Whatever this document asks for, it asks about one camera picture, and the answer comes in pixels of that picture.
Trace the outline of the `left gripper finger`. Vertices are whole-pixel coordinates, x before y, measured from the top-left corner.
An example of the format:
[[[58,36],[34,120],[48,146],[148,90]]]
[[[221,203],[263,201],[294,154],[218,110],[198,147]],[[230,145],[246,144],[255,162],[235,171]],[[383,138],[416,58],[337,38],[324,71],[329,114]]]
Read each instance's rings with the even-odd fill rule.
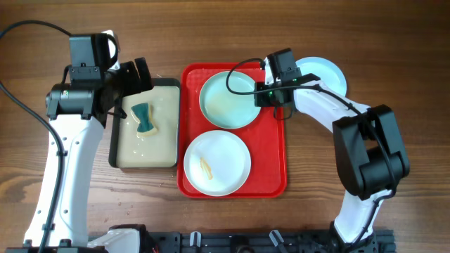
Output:
[[[140,91],[149,91],[153,89],[152,78],[148,69],[146,59],[144,57],[136,58],[135,63],[140,78]]]
[[[133,61],[121,63],[117,73],[119,75],[119,95],[121,98],[141,92],[141,80]]]

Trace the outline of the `green and yellow sponge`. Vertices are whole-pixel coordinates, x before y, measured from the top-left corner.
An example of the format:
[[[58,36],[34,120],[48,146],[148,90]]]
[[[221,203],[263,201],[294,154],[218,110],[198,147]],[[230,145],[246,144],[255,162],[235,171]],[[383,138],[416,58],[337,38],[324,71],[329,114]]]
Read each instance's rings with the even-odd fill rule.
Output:
[[[138,123],[136,135],[139,138],[156,135],[158,129],[153,123],[151,108],[148,103],[139,103],[131,107],[131,114]]]

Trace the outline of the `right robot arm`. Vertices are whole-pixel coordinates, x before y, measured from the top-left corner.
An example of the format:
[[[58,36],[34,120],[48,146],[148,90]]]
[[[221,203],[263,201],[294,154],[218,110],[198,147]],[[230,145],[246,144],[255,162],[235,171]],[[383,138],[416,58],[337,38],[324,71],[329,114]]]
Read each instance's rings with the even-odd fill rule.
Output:
[[[367,245],[382,203],[396,195],[410,170],[392,109],[354,102],[319,76],[303,73],[289,48],[258,62],[264,81],[255,85],[256,105],[290,106],[333,135],[337,173],[345,188],[330,228],[335,249],[349,252]]]

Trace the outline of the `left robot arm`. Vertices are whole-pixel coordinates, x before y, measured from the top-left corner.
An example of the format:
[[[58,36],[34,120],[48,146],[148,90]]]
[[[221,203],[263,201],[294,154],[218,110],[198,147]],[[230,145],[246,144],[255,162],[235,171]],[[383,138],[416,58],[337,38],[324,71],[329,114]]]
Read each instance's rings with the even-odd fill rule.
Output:
[[[120,63],[113,31],[70,36],[71,63],[46,95],[49,151],[26,252],[87,249],[92,167],[108,116],[126,119],[125,96],[152,89],[144,58]]]

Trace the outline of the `pale green plate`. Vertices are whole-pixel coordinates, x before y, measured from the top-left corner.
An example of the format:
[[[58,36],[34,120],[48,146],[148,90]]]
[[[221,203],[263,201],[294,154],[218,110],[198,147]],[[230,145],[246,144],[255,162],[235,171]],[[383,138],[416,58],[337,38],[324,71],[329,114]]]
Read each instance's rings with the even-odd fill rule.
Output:
[[[236,95],[226,88],[229,71],[211,76],[199,95],[200,110],[213,125],[223,129],[239,129],[253,122],[261,108],[253,95]]]

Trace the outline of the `light blue plate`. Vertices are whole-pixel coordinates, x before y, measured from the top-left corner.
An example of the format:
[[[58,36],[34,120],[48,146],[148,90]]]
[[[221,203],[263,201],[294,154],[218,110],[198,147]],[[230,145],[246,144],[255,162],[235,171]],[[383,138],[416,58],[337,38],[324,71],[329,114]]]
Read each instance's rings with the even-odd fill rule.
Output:
[[[296,61],[302,74],[315,74],[331,90],[346,96],[347,80],[341,69],[333,62],[320,57],[306,57]]]

